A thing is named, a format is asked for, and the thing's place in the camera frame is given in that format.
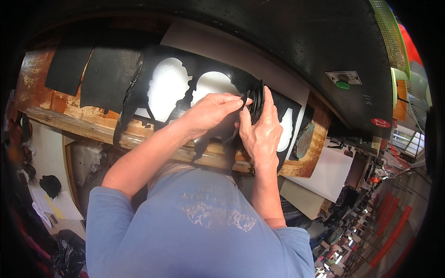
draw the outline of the person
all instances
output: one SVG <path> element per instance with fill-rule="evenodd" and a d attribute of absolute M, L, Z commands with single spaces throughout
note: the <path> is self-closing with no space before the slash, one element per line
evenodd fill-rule
<path fill-rule="evenodd" d="M 286 227 L 281 209 L 276 150 L 283 129 L 264 89 L 255 125 L 246 107 L 239 113 L 239 135 L 255 169 L 251 205 L 228 176 L 189 165 L 158 174 L 177 149 L 243 105 L 238 96 L 208 94 L 122 156 L 91 190 L 89 277 L 313 277 L 309 234 Z M 132 197 L 154 176 L 147 200 L 133 212 Z"/>

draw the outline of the green button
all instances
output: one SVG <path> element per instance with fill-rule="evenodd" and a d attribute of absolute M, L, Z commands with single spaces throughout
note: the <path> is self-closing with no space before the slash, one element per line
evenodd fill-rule
<path fill-rule="evenodd" d="M 349 88 L 351 87 L 346 81 L 343 80 L 338 80 L 335 85 L 343 90 L 349 90 Z"/>

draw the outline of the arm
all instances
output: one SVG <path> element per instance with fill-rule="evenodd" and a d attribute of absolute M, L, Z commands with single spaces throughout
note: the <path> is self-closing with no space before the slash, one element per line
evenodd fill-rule
<path fill-rule="evenodd" d="M 261 117 L 255 125 L 251 125 L 250 113 L 247 108 L 244 108 L 240 112 L 239 135 L 254 162 L 255 182 L 251 197 L 252 206 L 274 229 L 286 227 L 276 173 L 279 163 L 276 150 L 282 132 L 283 128 L 278 121 L 272 93 L 267 86 L 264 86 L 264 106 Z"/>
<path fill-rule="evenodd" d="M 105 175 L 102 186 L 117 189 L 131 200 L 177 149 L 206 134 L 242 105 L 238 96 L 208 94 L 178 120 L 121 157 Z"/>

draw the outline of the blue t-shirt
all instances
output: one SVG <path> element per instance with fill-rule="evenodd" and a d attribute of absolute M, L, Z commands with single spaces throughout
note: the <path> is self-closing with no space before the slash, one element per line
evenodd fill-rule
<path fill-rule="evenodd" d="M 306 230 L 270 228 L 229 179 L 200 169 L 163 177 L 136 213 L 94 188 L 86 264 L 91 278 L 314 277 Z"/>

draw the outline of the red banner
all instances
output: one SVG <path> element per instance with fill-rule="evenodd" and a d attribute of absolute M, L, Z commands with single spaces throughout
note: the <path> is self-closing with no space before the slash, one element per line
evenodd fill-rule
<path fill-rule="evenodd" d="M 411 240 L 408 242 L 408 245 L 405 247 L 405 250 L 403 250 L 400 257 L 397 259 L 397 261 L 392 265 L 391 269 L 388 270 L 388 272 L 383 276 L 383 278 L 391 278 L 394 277 L 394 274 L 396 273 L 396 270 L 400 267 L 403 260 L 405 260 L 406 255 L 409 253 L 409 250 L 414 244 L 414 240 L 416 238 L 412 237 Z"/>
<path fill-rule="evenodd" d="M 385 218 L 386 213 L 388 212 L 389 207 L 391 206 L 392 200 L 394 199 L 394 195 L 390 195 L 388 202 L 386 202 L 386 206 L 383 208 L 382 214 L 379 217 L 379 221 L 377 221 L 377 224 L 380 225 L 383 222 L 383 219 Z"/>
<path fill-rule="evenodd" d="M 383 208 L 386 206 L 386 203 L 388 202 L 390 194 L 391 194 L 391 192 L 389 192 L 389 191 L 386 192 L 385 199 L 383 199 L 383 203 L 380 206 L 379 211 L 377 212 L 378 214 L 380 214 L 382 212 Z"/>
<path fill-rule="evenodd" d="M 375 267 L 380 262 L 380 260 L 389 251 L 389 248 L 391 248 L 391 246 L 396 242 L 396 240 L 399 237 L 400 233 L 402 232 L 403 227 L 405 226 L 406 221 L 408 220 L 408 217 L 411 214 L 412 210 L 413 210 L 412 207 L 410 207 L 408 205 L 406 206 L 405 210 L 403 211 L 402 217 L 399 220 L 399 223 L 397 223 L 397 226 L 394 228 L 394 231 L 392 231 L 391 235 L 389 236 L 388 240 L 383 245 L 382 249 L 379 250 L 377 255 L 369 263 L 369 265 L 372 268 Z"/>
<path fill-rule="evenodd" d="M 397 209 L 397 205 L 399 204 L 399 198 L 395 198 L 394 202 L 392 202 L 391 208 L 389 209 L 388 215 L 386 215 L 385 219 L 383 220 L 382 226 L 377 231 L 376 236 L 381 236 L 383 231 L 385 230 L 386 226 L 388 225 L 389 221 L 391 220 L 394 212 Z"/>

